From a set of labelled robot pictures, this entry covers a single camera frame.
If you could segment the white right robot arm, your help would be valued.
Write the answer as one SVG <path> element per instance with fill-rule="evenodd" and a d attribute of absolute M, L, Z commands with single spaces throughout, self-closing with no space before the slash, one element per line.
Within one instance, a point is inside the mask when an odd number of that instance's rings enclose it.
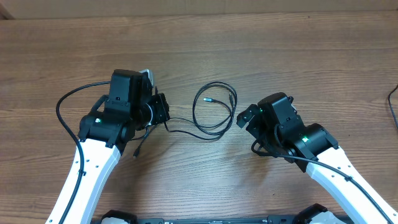
<path fill-rule="evenodd" d="M 237 125 L 255 139 L 252 152 L 295 163 L 354 223 L 397 223 L 397 211 L 354 168 L 338 141 L 318 123 L 304 125 L 293 100 L 274 93 L 238 114 Z"/>

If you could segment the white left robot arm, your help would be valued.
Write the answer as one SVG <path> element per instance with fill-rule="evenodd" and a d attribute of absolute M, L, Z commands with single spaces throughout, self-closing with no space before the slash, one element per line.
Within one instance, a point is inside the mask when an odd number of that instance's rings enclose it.
<path fill-rule="evenodd" d="M 104 185 L 137 131 L 169 120 L 165 96 L 151 70 L 117 69 L 109 93 L 82 117 L 72 139 L 76 152 L 68 177 L 47 223 L 89 223 Z"/>

